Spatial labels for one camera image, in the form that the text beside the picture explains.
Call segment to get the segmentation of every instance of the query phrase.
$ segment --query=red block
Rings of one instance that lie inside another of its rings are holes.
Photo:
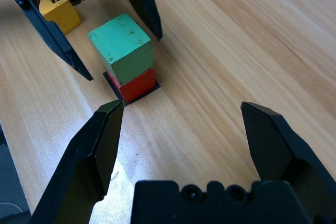
[[[141,74],[123,86],[118,83],[118,81],[109,71],[107,71],[107,74],[121,93],[125,102],[131,102],[155,87],[155,74],[153,68],[150,68],[145,73]]]

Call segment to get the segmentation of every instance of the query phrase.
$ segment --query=green block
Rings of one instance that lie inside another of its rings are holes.
[[[127,14],[89,32],[105,67],[125,85],[153,67],[151,39]]]

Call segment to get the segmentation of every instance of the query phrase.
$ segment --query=cube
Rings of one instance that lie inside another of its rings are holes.
[[[121,86],[154,65],[151,39],[127,14],[89,32],[89,39]]]
[[[63,34],[70,32],[81,21],[69,0],[60,0],[53,3],[51,0],[41,0],[40,13],[47,21],[54,21]]]
[[[109,71],[107,71],[107,73],[113,84],[117,87],[124,101],[127,103],[132,102],[155,87],[155,74],[153,68],[147,70],[145,73],[123,86],[117,82],[115,77]]]

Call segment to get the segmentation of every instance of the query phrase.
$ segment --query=screw hole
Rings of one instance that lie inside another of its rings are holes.
[[[185,186],[181,191],[181,195],[187,201],[194,203],[200,203],[203,198],[202,191],[195,185]]]
[[[235,201],[247,201],[247,193],[240,186],[232,185],[226,190],[229,196]]]

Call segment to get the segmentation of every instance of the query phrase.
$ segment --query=yellow block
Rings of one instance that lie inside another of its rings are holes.
[[[41,0],[40,12],[47,21],[54,21],[64,34],[80,24],[80,18],[69,0],[53,3],[51,0]]]

